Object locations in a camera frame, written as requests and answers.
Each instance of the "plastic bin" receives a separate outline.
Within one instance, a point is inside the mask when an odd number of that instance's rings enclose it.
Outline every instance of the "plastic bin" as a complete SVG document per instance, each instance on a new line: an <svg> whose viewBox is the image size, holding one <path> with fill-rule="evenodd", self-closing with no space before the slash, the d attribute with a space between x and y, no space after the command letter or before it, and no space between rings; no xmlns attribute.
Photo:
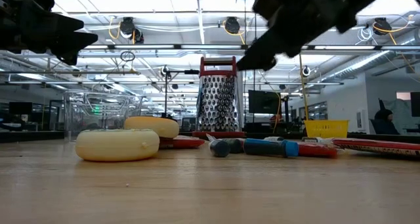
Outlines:
<svg viewBox="0 0 420 224"><path fill-rule="evenodd" d="M75 141L86 129L123 129L130 116L139 116L141 98L129 95L66 91L64 93L65 139Z"/></svg>
<svg viewBox="0 0 420 224"><path fill-rule="evenodd" d="M347 138L347 120L307 120L304 124L308 137Z"/></svg>

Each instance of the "yellow cable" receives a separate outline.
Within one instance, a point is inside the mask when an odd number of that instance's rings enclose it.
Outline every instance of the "yellow cable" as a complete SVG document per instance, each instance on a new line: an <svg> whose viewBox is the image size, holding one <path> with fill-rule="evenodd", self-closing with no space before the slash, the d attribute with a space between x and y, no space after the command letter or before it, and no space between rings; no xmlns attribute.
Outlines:
<svg viewBox="0 0 420 224"><path fill-rule="evenodd" d="M306 101L306 93L305 93L305 83L303 82L302 55L300 54L299 54L299 62L301 63L301 82L302 82L302 93L303 93L303 101L304 101L304 113L305 113L306 119L309 120L308 103Z"/></svg>
<svg viewBox="0 0 420 224"><path fill-rule="evenodd" d="M44 111L45 111L45 95L46 95L45 89L46 88L47 88L47 85L44 84L44 100L43 100L43 107L42 107L41 130L44 130Z"/></svg>
<svg viewBox="0 0 420 224"><path fill-rule="evenodd" d="M244 44L244 45L245 45L245 41L243 40L242 35L239 35L239 36L241 37L242 44Z"/></svg>
<svg viewBox="0 0 420 224"><path fill-rule="evenodd" d="M112 35L111 33L111 25L112 25L112 20L114 18L111 17L111 21L110 21L110 28L108 29L108 33L110 34L110 37L112 37L113 39L117 39L119 37L119 28L121 27L121 22L118 24L118 33L117 33L117 37L115 37L114 35Z"/></svg>
<svg viewBox="0 0 420 224"><path fill-rule="evenodd" d="M260 75L261 75L261 77L265 80L265 82L268 84L268 86L270 86L270 88L271 88L271 90L273 90L273 92L275 93L275 94L277 94L277 97L278 97L278 108L277 108L277 114L276 114L276 123L274 124L274 130L273 130L273 133L275 133L276 132L276 127L277 127L277 122L278 122L278 119L279 119L279 117L280 117L280 115L279 115L279 113L280 113L280 108L282 107L282 98L281 98L281 96L280 96L280 94L278 94L274 89L273 89L273 87L271 87L271 84L269 84L268 83L268 81L267 81L267 79L260 73Z"/></svg>
<svg viewBox="0 0 420 224"><path fill-rule="evenodd" d="M240 36L240 37L241 37L241 40L242 40L242 44L244 44L244 45L245 45L245 41L243 40L243 37L242 37L242 34L244 34L244 33L245 33L245 31L244 31L244 32L242 32L242 33L238 33L238 34L231 34L231 33L229 33L229 32L228 32L228 30L226 29L225 24L226 24L226 21L223 21L223 29L225 30L225 32L226 32L226 33L228 33L229 35L232 35L232 36Z"/></svg>
<svg viewBox="0 0 420 224"><path fill-rule="evenodd" d="M376 30L379 30L379 31L381 31L381 32L385 32L385 33L395 33L395 32L398 32L398 31L401 31L401 30L404 30L404 29L406 29L407 27L408 27L408 25L410 24L410 20L411 20L411 17L409 16L408 17L408 21L407 21L407 24L404 26L404 27L402 27L402 28L400 28L400 29L397 29L397 30L383 30L383 29L380 29L380 28L378 28L378 27L376 27L375 26L375 23L373 23L373 28L375 28Z"/></svg>
<svg viewBox="0 0 420 224"><path fill-rule="evenodd" d="M391 34L391 33L389 33L389 37L391 37L392 42L393 42L395 45L397 45L397 44L396 44L396 41L395 41L395 38L394 38L394 36L392 36L392 34ZM404 60L407 62L408 66L411 68L411 70L413 70L413 72L415 72L414 67L413 67L413 66L410 64L410 62L407 60L406 56L404 56L404 54L402 54L402 53L400 53L400 54L401 54L402 58L404 58Z"/></svg>

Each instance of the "window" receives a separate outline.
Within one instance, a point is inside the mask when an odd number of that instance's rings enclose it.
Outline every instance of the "window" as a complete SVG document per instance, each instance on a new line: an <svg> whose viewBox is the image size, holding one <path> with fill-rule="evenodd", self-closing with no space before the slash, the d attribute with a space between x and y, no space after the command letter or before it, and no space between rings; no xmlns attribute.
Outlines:
<svg viewBox="0 0 420 224"><path fill-rule="evenodd" d="M401 99L404 101L410 101L411 100L411 93L407 92L396 92L396 98Z"/></svg>

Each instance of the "yellow basket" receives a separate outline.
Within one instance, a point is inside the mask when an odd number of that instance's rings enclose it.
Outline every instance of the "yellow basket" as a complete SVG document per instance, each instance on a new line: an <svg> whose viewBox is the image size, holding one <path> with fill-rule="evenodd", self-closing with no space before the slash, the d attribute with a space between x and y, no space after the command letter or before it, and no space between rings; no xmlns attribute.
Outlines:
<svg viewBox="0 0 420 224"><path fill-rule="evenodd" d="M348 121L307 120L304 121L308 137L347 138Z"/></svg>

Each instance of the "clear plastic container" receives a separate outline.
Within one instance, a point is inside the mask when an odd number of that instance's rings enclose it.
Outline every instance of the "clear plastic container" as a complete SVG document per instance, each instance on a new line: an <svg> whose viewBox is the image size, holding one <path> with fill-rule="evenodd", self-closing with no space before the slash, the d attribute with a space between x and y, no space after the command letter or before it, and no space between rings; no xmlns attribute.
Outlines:
<svg viewBox="0 0 420 224"><path fill-rule="evenodd" d="M141 98L129 95L66 91L64 93L65 139L75 141L86 129L122 129L130 116L139 116Z"/></svg>

